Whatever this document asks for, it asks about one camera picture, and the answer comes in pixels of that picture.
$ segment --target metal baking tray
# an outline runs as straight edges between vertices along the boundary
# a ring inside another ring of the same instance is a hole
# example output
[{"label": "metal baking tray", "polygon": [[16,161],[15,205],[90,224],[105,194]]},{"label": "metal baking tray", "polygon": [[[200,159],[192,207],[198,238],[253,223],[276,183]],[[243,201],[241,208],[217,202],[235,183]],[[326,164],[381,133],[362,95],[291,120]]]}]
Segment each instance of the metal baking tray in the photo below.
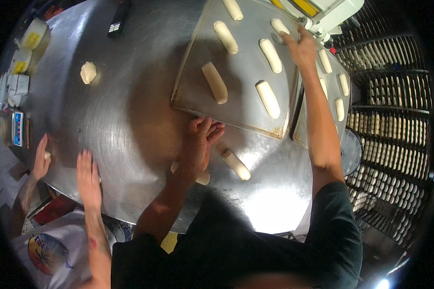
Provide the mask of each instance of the metal baking tray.
[{"label": "metal baking tray", "polygon": [[[209,0],[195,28],[179,70],[170,100],[172,108],[212,118],[239,128],[281,139],[290,124],[297,103],[300,77],[288,49],[270,20],[279,18],[298,37],[295,18],[269,2],[241,0],[244,18],[234,21],[222,0]],[[238,43],[238,53],[229,55],[213,29],[215,21],[225,22]],[[259,47],[260,39],[270,39],[283,63],[281,73],[274,73]],[[201,67],[211,61],[228,89],[228,101],[218,105]],[[267,81],[277,97],[281,114],[272,119],[255,85]]]},{"label": "metal baking tray", "polygon": [[[317,42],[317,50],[325,49],[324,46]],[[347,123],[347,113],[349,111],[349,102],[350,96],[353,93],[350,77],[347,71],[341,66],[339,61],[333,56],[328,50],[326,50],[326,54],[328,59],[330,60],[332,73],[326,73],[323,64],[320,60],[320,56],[317,52],[317,73],[318,77],[323,78],[326,84],[326,90],[328,92],[328,104],[330,105],[331,114],[333,115],[334,122],[337,127],[337,132],[339,135],[339,140],[342,140],[342,135],[344,134],[344,130],[346,129]],[[349,95],[344,96],[342,93],[341,82],[339,80],[339,74],[346,74],[347,84],[349,86]],[[336,99],[341,98],[344,103],[344,119],[339,122],[337,120],[337,112],[336,112]],[[307,146],[307,107],[305,103],[305,94],[302,99],[302,105],[299,111],[299,116],[297,119],[296,127],[294,129],[294,133],[292,135],[292,140],[299,143],[303,147]]]}]

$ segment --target stainless steel table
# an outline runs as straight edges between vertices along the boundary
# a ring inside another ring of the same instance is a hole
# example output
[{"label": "stainless steel table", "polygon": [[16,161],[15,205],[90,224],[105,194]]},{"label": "stainless steel table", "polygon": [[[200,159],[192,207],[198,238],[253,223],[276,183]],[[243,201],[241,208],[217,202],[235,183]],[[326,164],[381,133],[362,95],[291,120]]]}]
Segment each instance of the stainless steel table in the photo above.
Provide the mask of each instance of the stainless steel table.
[{"label": "stainless steel table", "polygon": [[[20,107],[31,118],[31,150],[13,151],[31,167],[38,141],[48,132],[52,164],[44,181],[80,201],[76,157],[91,149],[102,179],[104,213],[135,223],[163,188],[192,118],[168,102],[204,3],[134,1],[115,39],[106,36],[116,11],[113,1],[88,0],[49,20],[50,41]],[[80,78],[86,61],[98,72],[90,85]],[[249,181],[241,181],[221,160],[225,147],[251,171]],[[208,169],[209,185],[191,188],[173,231],[186,231],[208,191],[266,233],[294,230],[311,199],[308,151],[290,134],[278,141],[227,126]]]}]

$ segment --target remote control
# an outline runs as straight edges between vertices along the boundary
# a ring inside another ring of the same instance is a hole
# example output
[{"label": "remote control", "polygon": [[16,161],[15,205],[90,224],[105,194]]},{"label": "remote control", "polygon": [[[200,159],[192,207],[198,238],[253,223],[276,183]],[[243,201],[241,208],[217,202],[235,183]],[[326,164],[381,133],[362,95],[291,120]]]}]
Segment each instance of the remote control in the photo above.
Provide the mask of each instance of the remote control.
[{"label": "remote control", "polygon": [[121,35],[122,26],[124,26],[125,19],[130,9],[130,0],[122,0],[117,6],[116,14],[112,18],[111,25],[109,26],[108,38],[115,38]]}]

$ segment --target rolling rack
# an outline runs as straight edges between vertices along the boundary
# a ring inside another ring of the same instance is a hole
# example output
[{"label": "rolling rack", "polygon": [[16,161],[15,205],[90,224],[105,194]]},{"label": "rolling rack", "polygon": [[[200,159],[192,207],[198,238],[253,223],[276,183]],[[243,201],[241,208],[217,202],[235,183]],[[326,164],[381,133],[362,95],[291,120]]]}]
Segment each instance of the rolling rack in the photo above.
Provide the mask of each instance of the rolling rack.
[{"label": "rolling rack", "polygon": [[398,8],[388,1],[364,6],[334,35],[336,57],[360,88],[347,126],[360,136],[363,163],[348,177],[359,227],[372,226],[408,250],[418,236],[431,192],[430,72]]}]

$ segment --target bread dough roll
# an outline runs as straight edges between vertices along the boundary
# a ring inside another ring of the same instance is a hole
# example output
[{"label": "bread dough roll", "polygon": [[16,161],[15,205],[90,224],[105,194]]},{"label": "bread dough roll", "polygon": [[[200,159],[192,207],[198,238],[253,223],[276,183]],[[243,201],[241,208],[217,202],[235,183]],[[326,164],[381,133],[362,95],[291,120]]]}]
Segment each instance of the bread dough roll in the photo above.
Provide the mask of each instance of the bread dough roll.
[{"label": "bread dough roll", "polygon": [[273,47],[272,42],[268,39],[260,39],[259,46],[267,57],[268,63],[270,63],[273,72],[280,73],[282,69],[281,60],[279,59],[278,53]]},{"label": "bread dough roll", "polygon": [[328,90],[326,89],[326,83],[323,78],[320,78],[320,84],[322,85],[323,92],[325,93],[326,99],[328,99]]},{"label": "bread dough roll", "polygon": [[240,7],[236,0],[222,0],[224,2],[225,8],[227,9],[230,16],[233,20],[241,20],[243,19],[243,13],[241,12]]},{"label": "bread dough roll", "polygon": [[222,105],[227,102],[228,99],[228,90],[225,86],[224,81],[222,80],[220,74],[215,68],[212,62],[208,62],[206,65],[201,67],[201,71],[204,74],[204,77],[207,80],[207,83],[210,86],[210,90],[214,95],[214,99],[218,104]]},{"label": "bread dough roll", "polygon": [[[179,167],[179,162],[175,161],[175,162],[171,165],[171,167],[170,167],[170,171],[171,171],[172,173],[174,173],[174,172],[177,170],[178,167]],[[195,182],[197,182],[198,184],[207,185],[207,184],[210,182],[210,175],[209,175],[209,172],[208,172],[208,171],[200,172],[200,173],[197,175],[197,178],[196,178]]]},{"label": "bread dough roll", "polygon": [[267,109],[268,114],[272,118],[277,119],[280,114],[278,101],[276,100],[276,97],[273,94],[272,88],[268,82],[261,80],[255,87],[260,95],[260,99]]},{"label": "bread dough roll", "polygon": [[224,22],[216,21],[214,23],[214,31],[216,32],[217,37],[220,39],[222,44],[225,46],[228,54],[238,53],[238,44]]},{"label": "bread dough roll", "polygon": [[92,80],[97,76],[97,69],[95,67],[95,64],[93,62],[85,62],[84,65],[82,65],[81,68],[81,78],[84,84],[90,84]]},{"label": "bread dough roll", "polygon": [[326,73],[333,72],[333,69],[331,68],[330,60],[328,59],[328,55],[326,54],[326,50],[320,49],[318,51],[318,55],[320,55],[320,60],[322,61],[323,68],[325,69]]},{"label": "bread dough roll", "polygon": [[342,93],[344,94],[344,96],[348,96],[349,95],[349,84],[347,83],[347,78],[346,78],[346,75],[344,73],[341,73],[339,75],[339,81],[341,82]]},{"label": "bread dough roll", "polygon": [[251,173],[248,168],[228,148],[222,153],[222,158],[225,163],[227,163],[227,165],[237,173],[241,180],[247,181],[251,178]]},{"label": "bread dough roll", "polygon": [[336,114],[338,121],[344,120],[344,103],[342,99],[336,99]]},{"label": "bread dough roll", "polygon": [[283,22],[281,20],[279,20],[278,18],[273,18],[272,20],[270,20],[270,23],[272,24],[273,28],[276,30],[278,35],[280,35],[279,33],[282,31],[284,31],[288,34],[291,34],[289,32],[289,30],[286,28],[286,26],[284,26]]}]

